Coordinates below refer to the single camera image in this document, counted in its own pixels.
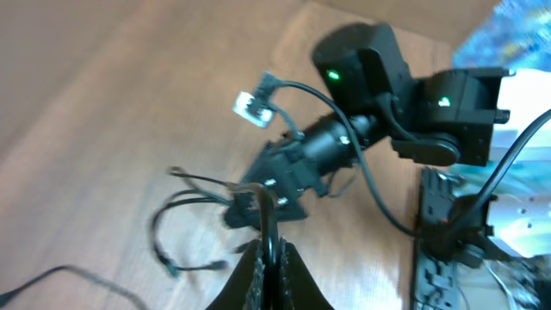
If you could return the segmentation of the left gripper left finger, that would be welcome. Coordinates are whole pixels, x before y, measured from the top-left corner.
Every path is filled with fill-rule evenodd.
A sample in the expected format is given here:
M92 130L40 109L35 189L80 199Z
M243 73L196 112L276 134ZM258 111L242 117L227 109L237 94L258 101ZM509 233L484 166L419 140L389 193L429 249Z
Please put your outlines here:
M244 308L246 293L253 281L257 249L260 247L262 247L262 243L258 239L253 239L247 245L223 289L206 307L206 310L241 310Z

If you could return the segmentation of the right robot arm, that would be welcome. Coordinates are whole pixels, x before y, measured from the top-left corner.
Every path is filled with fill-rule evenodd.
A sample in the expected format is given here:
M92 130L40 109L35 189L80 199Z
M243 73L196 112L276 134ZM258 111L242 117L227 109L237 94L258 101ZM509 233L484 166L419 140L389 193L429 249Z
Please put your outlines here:
M314 46L311 60L325 84L318 98L330 113L303 129L290 123L242 178L274 193L280 221L304 219L302 193L328 195L326 176L365 167L364 151L380 140L418 164L483 166L497 127L515 116L504 99L520 71L459 68L414 77L386 23L336 28Z

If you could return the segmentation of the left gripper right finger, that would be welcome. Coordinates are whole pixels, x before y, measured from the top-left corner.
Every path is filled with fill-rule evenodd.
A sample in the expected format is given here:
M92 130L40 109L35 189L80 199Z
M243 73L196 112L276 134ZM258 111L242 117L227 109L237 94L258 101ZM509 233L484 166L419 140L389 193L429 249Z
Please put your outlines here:
M294 244L280 238L277 308L280 310L332 310Z

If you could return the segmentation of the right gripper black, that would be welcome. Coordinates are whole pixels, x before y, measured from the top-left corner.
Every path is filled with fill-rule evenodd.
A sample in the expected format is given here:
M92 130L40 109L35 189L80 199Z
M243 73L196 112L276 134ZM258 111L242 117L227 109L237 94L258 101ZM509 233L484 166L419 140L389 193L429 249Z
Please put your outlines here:
M307 189L319 197L327 195L327 186L315 159L306 155L298 141L268 141L242 176L241 183L260 183L275 192L275 217L278 222L304 220L306 210L300 198ZM232 202L223 214L231 229L260 228L260 211L255 195L230 191Z

